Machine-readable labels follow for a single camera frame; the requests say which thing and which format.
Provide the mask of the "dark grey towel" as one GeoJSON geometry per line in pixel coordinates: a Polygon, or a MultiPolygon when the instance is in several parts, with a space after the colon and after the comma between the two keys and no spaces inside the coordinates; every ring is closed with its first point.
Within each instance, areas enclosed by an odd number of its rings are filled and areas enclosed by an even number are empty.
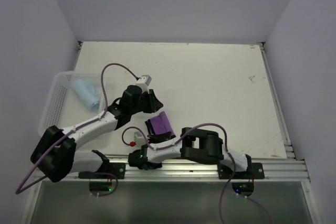
{"type": "Polygon", "coordinates": [[[169,133],[169,139],[176,137],[168,117],[164,111],[145,121],[148,133],[150,135],[162,135],[169,133]]]}

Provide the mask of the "light blue towel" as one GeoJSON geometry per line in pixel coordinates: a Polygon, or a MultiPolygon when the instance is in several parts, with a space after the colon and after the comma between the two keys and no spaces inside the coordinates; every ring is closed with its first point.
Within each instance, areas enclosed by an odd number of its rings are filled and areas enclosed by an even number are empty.
{"type": "Polygon", "coordinates": [[[96,92],[94,84],[87,80],[79,79],[71,84],[71,88],[90,111],[97,111],[99,109],[100,97],[96,92]]]}

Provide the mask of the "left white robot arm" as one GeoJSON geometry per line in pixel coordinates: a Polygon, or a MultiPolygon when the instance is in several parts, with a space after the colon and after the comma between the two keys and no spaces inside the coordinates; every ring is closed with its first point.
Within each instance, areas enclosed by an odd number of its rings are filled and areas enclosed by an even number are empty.
{"type": "Polygon", "coordinates": [[[95,117],[72,127],[49,127],[34,149],[30,160],[52,182],[70,173],[92,173],[104,178],[111,172],[109,160],[98,150],[79,149],[100,135],[115,131],[130,122],[137,113],[154,113],[163,108],[152,89],[128,86],[121,97],[95,117]]]}

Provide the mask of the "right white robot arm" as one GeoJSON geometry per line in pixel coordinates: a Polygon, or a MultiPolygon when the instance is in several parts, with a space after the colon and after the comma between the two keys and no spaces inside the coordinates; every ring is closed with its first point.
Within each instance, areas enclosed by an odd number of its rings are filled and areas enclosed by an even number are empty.
{"type": "Polygon", "coordinates": [[[162,168],[165,160],[181,158],[203,165],[217,165],[229,175],[235,172],[240,178],[246,178],[253,173],[251,157],[226,149],[225,141],[217,132],[195,129],[185,135],[189,129],[182,129],[183,139],[180,142],[170,131],[150,133],[141,148],[129,154],[129,166],[140,170],[154,170],[162,168]]]}

